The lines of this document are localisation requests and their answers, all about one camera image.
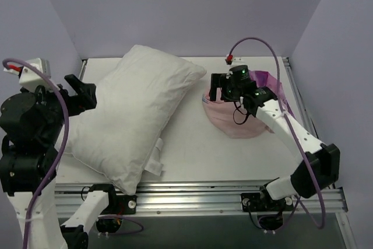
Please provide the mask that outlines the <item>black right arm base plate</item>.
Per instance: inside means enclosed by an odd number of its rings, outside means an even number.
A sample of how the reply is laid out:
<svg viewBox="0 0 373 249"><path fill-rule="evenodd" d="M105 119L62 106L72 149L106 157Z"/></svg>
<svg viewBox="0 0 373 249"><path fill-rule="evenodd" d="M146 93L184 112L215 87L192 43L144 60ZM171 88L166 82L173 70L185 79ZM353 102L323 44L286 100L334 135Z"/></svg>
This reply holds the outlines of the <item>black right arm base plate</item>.
<svg viewBox="0 0 373 249"><path fill-rule="evenodd" d="M294 209L294 203L290 197L274 201L271 198L262 198L260 192L241 193L240 197L244 212L281 212Z"/></svg>

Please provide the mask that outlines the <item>white pillow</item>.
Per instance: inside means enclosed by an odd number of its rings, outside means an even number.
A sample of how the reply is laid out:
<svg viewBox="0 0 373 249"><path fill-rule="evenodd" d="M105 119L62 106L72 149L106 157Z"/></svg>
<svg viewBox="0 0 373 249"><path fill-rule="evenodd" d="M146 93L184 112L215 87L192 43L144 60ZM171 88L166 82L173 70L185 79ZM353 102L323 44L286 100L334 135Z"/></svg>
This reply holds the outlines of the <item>white pillow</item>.
<svg viewBox="0 0 373 249"><path fill-rule="evenodd" d="M133 195L162 131L206 72L164 51L133 46L96 82L96 107L70 118L57 182L83 183L92 171Z"/></svg>

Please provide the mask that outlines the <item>purple Elsa print pillowcase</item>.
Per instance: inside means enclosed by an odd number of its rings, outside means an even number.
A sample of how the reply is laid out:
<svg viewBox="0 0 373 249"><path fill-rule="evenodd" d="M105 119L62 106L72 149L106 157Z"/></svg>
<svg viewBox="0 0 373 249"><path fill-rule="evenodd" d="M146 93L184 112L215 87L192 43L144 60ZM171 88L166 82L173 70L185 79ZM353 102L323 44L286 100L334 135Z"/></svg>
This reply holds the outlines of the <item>purple Elsa print pillowcase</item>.
<svg viewBox="0 0 373 249"><path fill-rule="evenodd" d="M277 79L267 71L250 71L250 77L256 81L257 86L267 86L271 91L276 91ZM216 101L210 101L210 86L208 86L202 96L202 106L209 121L227 136L234 139L254 138L268 131L272 133L267 125L250 115L245 123L246 110L239 108L236 111L234 103L220 100L221 90L217 89ZM280 100L283 107L293 116L291 107L285 97L282 84L280 83Z"/></svg>

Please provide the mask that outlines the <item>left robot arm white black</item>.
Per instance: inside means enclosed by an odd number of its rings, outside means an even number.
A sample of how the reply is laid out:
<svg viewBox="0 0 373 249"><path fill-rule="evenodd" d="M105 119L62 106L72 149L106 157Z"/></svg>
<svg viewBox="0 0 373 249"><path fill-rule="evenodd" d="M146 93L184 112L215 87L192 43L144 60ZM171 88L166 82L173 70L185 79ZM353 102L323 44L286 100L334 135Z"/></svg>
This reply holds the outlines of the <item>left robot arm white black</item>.
<svg viewBox="0 0 373 249"><path fill-rule="evenodd" d="M75 95L58 85L48 90L21 88L1 105L1 185L19 222L24 248L87 248L89 231L118 202L111 184L95 184L75 214L60 224L55 205L57 167L63 149L55 144L71 116L96 107L96 86L75 75L65 80Z"/></svg>

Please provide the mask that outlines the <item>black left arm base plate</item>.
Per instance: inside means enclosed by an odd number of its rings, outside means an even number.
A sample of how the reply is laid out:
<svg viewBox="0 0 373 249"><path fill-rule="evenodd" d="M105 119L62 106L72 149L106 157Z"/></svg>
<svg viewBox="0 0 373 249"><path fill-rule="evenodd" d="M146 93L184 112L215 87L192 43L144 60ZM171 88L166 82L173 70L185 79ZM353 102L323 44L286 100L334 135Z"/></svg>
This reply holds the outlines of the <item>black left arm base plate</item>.
<svg viewBox="0 0 373 249"><path fill-rule="evenodd" d="M134 215L137 207L136 195L119 195L117 196L117 205L115 214L118 215Z"/></svg>

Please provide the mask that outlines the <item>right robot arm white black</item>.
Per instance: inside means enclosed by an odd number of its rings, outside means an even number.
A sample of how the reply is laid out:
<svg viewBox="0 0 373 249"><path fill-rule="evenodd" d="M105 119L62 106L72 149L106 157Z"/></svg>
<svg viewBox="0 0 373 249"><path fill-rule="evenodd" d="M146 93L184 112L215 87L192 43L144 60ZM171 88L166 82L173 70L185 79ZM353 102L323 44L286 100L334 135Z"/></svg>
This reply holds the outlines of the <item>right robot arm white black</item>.
<svg viewBox="0 0 373 249"><path fill-rule="evenodd" d="M275 133L298 164L293 174L264 185L258 196L261 207L271 210L280 199L293 195L310 198L335 183L339 178L339 148L311 135L283 108L270 88L259 87L249 74L246 65L234 66L228 73L213 73L209 99L216 101L219 90L222 101L242 106L248 116L262 121Z"/></svg>

